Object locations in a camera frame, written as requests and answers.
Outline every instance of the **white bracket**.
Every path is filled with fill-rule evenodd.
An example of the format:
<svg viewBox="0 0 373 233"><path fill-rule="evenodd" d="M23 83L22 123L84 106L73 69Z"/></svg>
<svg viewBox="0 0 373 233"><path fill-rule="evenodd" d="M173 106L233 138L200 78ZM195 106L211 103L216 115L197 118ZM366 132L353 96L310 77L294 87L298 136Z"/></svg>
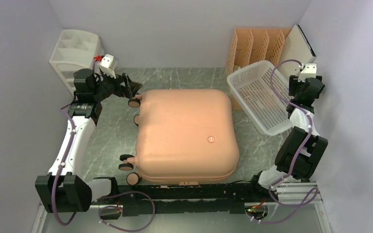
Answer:
<svg viewBox="0 0 373 233"><path fill-rule="evenodd" d="M320 134L317 132L315 129L314 122L312 125L310 125L308 117L310 116L311 119L314 118L314 114L310 111L307 111L307 114L305 115L301 110L298 108L295 108L294 111L292 112L291 116L289 117L289 120L291 121L292 126L296 126L298 128L301 128L305 130L305 132L308 132L310 128L312 128L312 135L314 136L319 136Z"/></svg>
<svg viewBox="0 0 373 233"><path fill-rule="evenodd" d="M117 66L117 62L118 60L115 57L107 54L102 58L101 62L98 63L98 67L102 72L116 79L115 67Z"/></svg>
<svg viewBox="0 0 373 233"><path fill-rule="evenodd" d="M307 78L315 78L317 76L317 64L307 63L298 75L298 81L304 82Z"/></svg>

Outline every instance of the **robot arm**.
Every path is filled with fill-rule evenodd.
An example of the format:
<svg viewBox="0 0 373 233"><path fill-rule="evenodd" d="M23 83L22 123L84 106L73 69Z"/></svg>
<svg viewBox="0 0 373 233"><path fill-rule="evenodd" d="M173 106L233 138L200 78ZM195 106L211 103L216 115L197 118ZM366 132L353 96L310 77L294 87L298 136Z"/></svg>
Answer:
<svg viewBox="0 0 373 233"><path fill-rule="evenodd" d="M113 189L113 179L95 179L85 183L79 177L85 150L102 111L101 101L112 94L129 98L131 102L139 103L133 99L141 88L140 83L132 82L128 75L117 75L114 72L116 62L114 57L106 55L99 63L101 75L95 74L91 69L81 69L74 73L74 100L68 108L68 115L75 124L75 129L68 121L67 132L59 154L46 176L38 176L35 187L47 212L53 212L52 189L56 187L57 212L84 212L91 202L99 197L108 195ZM74 135L72 144L68 146L71 135ZM55 174L62 165L61 173Z"/></svg>
<svg viewBox="0 0 373 233"><path fill-rule="evenodd" d="M279 178L288 175L292 159L307 137L310 128L312 129L311 137L298 154L294 169L289 174L291 177L297 180L309 179L328 145L328 140L318 134L314 124L310 124L307 117L313 119L314 107L311 105L315 99L319 98L325 87L322 84L322 76L316 76L316 67L316 64L306 64L299 76L290 76L289 78L289 95L294 96L290 102L303 108L307 114L290 104L287 106L288 117L293 128L280 148L274 165L260 174L259 184L265 189L268 189ZM282 179L271 189L275 190L285 180Z"/></svg>

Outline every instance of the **white mesh basket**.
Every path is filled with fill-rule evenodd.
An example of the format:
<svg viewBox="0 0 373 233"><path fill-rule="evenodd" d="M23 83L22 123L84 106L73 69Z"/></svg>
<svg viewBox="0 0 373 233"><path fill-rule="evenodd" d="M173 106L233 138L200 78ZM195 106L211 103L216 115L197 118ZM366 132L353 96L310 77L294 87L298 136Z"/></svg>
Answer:
<svg viewBox="0 0 373 233"><path fill-rule="evenodd" d="M270 87L273 68L271 62L260 61L235 71L227 78L232 95L256 128L270 136L291 128L287 104ZM288 81L278 70L274 72L272 81L277 92L289 100Z"/></svg>

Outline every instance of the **marble floor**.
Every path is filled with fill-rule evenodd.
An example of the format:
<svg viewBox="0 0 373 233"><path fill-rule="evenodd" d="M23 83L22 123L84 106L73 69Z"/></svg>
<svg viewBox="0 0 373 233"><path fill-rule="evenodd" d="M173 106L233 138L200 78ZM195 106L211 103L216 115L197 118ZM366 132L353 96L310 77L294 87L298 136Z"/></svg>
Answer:
<svg viewBox="0 0 373 233"><path fill-rule="evenodd" d="M218 68L123 68L131 80L143 84L140 92L152 89L218 89L227 94L225 70ZM121 154L135 155L137 126L133 117L139 109L127 105L127 99L111 96L102 102L103 110L92 134L82 166L86 182L99 176L114 176L118 184L126 184L128 172L120 171ZM225 183L250 180L254 174L268 169L288 133L277 136L257 131L243 111L233 111L235 134L240 152L239 164Z"/></svg>

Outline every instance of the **white desk organizer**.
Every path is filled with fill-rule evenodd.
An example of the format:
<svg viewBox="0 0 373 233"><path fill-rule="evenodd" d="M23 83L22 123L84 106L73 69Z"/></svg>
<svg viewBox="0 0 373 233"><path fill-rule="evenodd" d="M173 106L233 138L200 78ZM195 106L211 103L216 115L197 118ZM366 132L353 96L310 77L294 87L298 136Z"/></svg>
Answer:
<svg viewBox="0 0 373 233"><path fill-rule="evenodd" d="M81 30L62 30L49 63L73 94L73 73L82 68L92 68L93 58L97 55L104 55L104 51L96 34Z"/></svg>

